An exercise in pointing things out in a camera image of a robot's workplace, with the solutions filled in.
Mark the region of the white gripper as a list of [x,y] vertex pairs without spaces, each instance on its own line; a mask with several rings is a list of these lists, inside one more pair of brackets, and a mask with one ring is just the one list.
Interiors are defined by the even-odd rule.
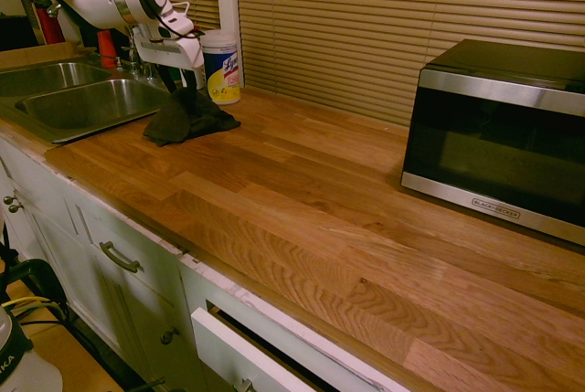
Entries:
[[204,65],[204,54],[197,38],[150,40],[144,33],[146,24],[133,26],[133,38],[138,54],[144,62],[157,64],[160,79],[170,93],[176,90],[176,83],[170,68],[182,69],[185,87],[197,90],[197,76],[194,69]]

